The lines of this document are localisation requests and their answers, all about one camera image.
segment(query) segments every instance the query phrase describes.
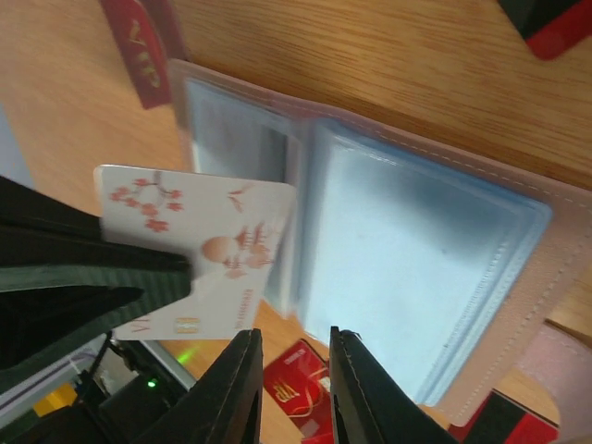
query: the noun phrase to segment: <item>black cable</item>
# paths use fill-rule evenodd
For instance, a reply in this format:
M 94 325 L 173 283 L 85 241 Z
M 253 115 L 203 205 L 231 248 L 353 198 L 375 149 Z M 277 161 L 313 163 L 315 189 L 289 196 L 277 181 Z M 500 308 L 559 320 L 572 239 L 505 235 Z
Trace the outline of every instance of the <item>black cable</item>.
M 97 353 L 94 361 L 92 362 L 91 368 L 89 369 L 88 374 L 86 374 L 86 378 L 80 384 L 80 388 L 78 390 L 78 395 L 74 400 L 74 404 L 78 404 L 79 402 L 84 400 L 84 397 L 91 389 L 91 384 L 93 383 L 94 375 L 96 374 L 97 370 L 99 369 L 99 365 L 101 365 L 101 361 L 105 357 L 105 353 L 109 348 L 109 344 L 111 343 L 111 338 L 113 338 L 113 332 L 108 331 L 106 334 L 105 341 L 103 341 L 103 345 L 101 346 L 101 350 Z

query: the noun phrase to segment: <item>card holder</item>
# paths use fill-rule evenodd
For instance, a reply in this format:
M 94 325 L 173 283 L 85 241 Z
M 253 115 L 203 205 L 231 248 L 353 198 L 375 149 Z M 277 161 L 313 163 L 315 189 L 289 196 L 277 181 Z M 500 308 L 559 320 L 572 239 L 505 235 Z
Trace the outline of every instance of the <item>card holder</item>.
M 299 190 L 270 303 L 325 343 L 358 331 L 454 424 L 590 262 L 588 191 L 185 62 L 169 74 L 189 168 Z

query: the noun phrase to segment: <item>white card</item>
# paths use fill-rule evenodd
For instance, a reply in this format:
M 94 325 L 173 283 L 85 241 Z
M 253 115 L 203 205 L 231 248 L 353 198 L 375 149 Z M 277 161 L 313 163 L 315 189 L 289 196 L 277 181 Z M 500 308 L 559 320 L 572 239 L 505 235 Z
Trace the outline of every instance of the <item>white card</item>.
M 231 339 L 251 328 L 295 200 L 285 183 L 131 166 L 95 171 L 106 241 L 188 257 L 191 295 L 118 339 Z

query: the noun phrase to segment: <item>yellow object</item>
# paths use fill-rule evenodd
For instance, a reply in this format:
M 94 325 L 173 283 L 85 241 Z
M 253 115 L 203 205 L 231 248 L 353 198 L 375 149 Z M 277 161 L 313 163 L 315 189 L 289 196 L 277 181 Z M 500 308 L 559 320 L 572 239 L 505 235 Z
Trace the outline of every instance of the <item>yellow object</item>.
M 74 388 L 72 388 L 70 384 L 64 384 L 56 391 L 37 402 L 33 406 L 33 410 L 37 413 L 37 416 L 41 417 L 61 409 L 62 407 L 66 407 L 67 405 L 72 405 L 72 402 L 74 402 L 75 399 L 76 391 L 74 391 Z

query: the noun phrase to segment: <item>wooden table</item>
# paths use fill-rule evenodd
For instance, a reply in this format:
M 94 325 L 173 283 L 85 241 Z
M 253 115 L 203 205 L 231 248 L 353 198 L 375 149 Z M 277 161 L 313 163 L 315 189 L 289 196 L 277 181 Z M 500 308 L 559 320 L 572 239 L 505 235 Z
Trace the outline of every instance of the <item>wooden table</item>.
M 592 189 L 592 39 L 540 62 L 494 0 L 175 3 L 197 63 Z M 182 167 L 171 108 L 140 108 L 98 2 L 2 0 L 0 29 L 0 100 L 41 191 L 98 214 L 97 165 Z M 551 320 L 592 342 L 592 273 Z M 266 305 L 256 325 L 265 362 L 302 336 Z M 224 345 L 167 347 L 198 376 Z M 533 381 L 500 388 L 558 420 Z M 298 439 L 265 397 L 263 442 Z

